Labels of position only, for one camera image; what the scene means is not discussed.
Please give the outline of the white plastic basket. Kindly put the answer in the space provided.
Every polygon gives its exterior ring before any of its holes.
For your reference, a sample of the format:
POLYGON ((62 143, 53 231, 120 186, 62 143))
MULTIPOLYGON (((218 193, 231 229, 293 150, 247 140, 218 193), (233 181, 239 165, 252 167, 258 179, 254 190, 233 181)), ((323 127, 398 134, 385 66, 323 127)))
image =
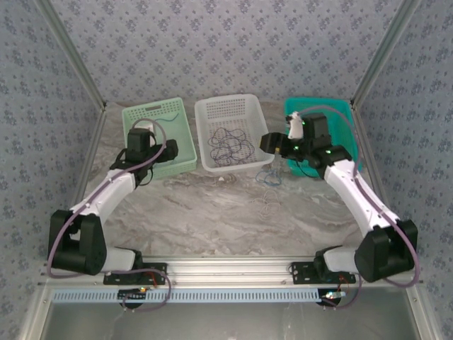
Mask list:
POLYGON ((202 167, 208 172, 248 171, 274 160, 260 149, 268 127, 252 94, 200 100, 195 104, 195 122, 202 167))

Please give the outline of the light green plastic basket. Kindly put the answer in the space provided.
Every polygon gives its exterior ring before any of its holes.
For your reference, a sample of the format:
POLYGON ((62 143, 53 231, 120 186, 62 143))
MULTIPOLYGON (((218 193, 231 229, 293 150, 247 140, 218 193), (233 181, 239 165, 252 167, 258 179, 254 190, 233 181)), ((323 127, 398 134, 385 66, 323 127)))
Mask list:
POLYGON ((123 109, 123 135, 127 135, 132 126, 142 118, 157 121, 164 129, 166 137, 169 140, 176 140, 178 144, 178 156, 173 164, 164 162, 153 166, 154 179, 163 179, 196 170, 195 145, 181 98, 176 97, 123 109))

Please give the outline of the teal plastic basket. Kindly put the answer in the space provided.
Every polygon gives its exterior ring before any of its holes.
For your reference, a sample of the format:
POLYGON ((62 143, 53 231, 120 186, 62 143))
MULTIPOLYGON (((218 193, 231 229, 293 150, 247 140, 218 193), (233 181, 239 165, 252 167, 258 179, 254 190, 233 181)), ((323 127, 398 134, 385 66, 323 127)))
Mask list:
MULTIPOLYGON (((341 112, 355 127, 350 104, 347 101, 334 98, 314 98, 314 97, 291 97, 285 101, 285 116, 291 115, 295 111, 302 111, 314 106, 329 106, 341 112)), ((355 136, 355 130, 351 131, 345 121, 336 113, 329 110, 321 110, 328 119, 328 128, 334 145, 342 145, 350 153, 354 161, 357 161, 359 149, 355 136)), ((287 164, 294 176, 318 178, 317 172, 309 167, 308 161, 295 162, 288 160, 287 164)))

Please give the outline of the black controller board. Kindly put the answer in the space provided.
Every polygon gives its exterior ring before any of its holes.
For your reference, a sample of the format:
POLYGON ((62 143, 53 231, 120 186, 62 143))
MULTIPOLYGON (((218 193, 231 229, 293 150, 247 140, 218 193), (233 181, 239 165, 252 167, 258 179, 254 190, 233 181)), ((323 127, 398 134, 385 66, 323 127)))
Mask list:
POLYGON ((135 309, 143 304, 146 294, 146 288, 122 289, 117 292, 117 300, 124 308, 135 309))
POLYGON ((347 293, 342 290, 323 290, 320 294, 320 304, 333 308, 337 308, 340 301, 347 296, 347 293))

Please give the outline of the aluminium side rail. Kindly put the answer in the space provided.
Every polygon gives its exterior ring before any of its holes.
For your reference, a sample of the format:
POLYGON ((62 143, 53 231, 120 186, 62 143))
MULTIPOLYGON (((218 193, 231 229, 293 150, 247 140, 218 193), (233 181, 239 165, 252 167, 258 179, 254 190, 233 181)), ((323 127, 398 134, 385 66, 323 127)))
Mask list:
POLYGON ((105 119, 106 119, 105 108, 101 108, 96 124, 94 125, 93 134, 88 145, 88 150, 86 152, 83 166, 80 170, 79 179, 77 181, 74 194, 69 201, 69 207, 65 208, 64 211, 69 211, 70 208, 72 208, 74 205, 78 204, 84 199, 84 193, 88 183, 88 177, 91 171, 91 167, 93 165, 93 161, 96 155, 103 127, 105 125, 105 119))
POLYGON ((351 103, 351 112, 352 112, 352 117, 354 120, 355 128, 357 131, 357 137, 359 140, 360 148, 362 150, 362 156, 365 159, 365 164, 367 168, 367 172, 369 174, 369 179, 371 181, 372 188, 374 189, 374 192, 376 195, 380 198, 380 200, 388 207, 390 208, 390 202, 389 199, 387 198, 387 195, 384 190, 384 186, 382 183, 382 178, 379 174, 378 168, 377 168, 377 163, 372 151, 371 144, 369 142, 368 136, 367 136, 367 131, 365 129, 365 125, 362 121, 361 115, 359 110, 351 103))

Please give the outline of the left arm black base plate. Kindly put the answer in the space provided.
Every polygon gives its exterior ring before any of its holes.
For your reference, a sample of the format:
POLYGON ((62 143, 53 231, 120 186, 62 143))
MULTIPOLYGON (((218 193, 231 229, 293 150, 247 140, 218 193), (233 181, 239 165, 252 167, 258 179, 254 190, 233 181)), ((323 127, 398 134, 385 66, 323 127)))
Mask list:
POLYGON ((143 263, 140 269, 146 269, 146 272, 127 273, 127 274, 110 274, 103 278, 104 285, 142 285, 157 286, 165 285, 166 280, 161 272, 167 273, 167 263, 143 263))

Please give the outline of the aluminium frame post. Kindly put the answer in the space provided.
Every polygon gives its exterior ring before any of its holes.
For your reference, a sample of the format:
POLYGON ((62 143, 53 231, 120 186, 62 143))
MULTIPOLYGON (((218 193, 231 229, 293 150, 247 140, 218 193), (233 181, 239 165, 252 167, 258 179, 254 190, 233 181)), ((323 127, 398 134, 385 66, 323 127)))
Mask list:
POLYGON ((351 106, 354 109, 358 109, 363 104, 420 3, 421 0, 401 0, 400 6, 391 19, 382 41, 351 98, 351 106))
POLYGON ((59 43, 59 46, 62 48, 66 58, 74 69, 75 74, 87 91, 88 96, 100 111, 103 110, 105 108, 105 101, 51 1, 33 1, 42 14, 42 17, 45 19, 50 31, 59 43))

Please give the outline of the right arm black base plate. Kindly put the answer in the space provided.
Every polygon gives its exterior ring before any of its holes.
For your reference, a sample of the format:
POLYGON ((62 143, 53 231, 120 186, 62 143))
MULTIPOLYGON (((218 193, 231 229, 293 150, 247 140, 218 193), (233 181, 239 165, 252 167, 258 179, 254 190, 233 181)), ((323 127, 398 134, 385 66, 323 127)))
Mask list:
POLYGON ((329 271, 323 264, 292 262, 289 267, 295 285, 356 283, 354 274, 329 271))

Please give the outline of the aluminium frame rail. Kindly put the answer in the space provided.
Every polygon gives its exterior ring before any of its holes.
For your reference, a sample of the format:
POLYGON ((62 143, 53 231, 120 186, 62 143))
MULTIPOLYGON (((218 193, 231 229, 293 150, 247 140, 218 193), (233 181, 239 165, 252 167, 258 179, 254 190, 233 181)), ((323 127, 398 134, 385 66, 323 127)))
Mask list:
MULTIPOLYGON (((293 263, 310 266, 310 256, 155 257, 144 261, 164 267, 174 288, 279 288, 294 284, 293 263)), ((49 278, 41 275, 38 285, 67 287, 111 286, 120 289, 164 287, 158 274, 136 273, 105 276, 49 278)))

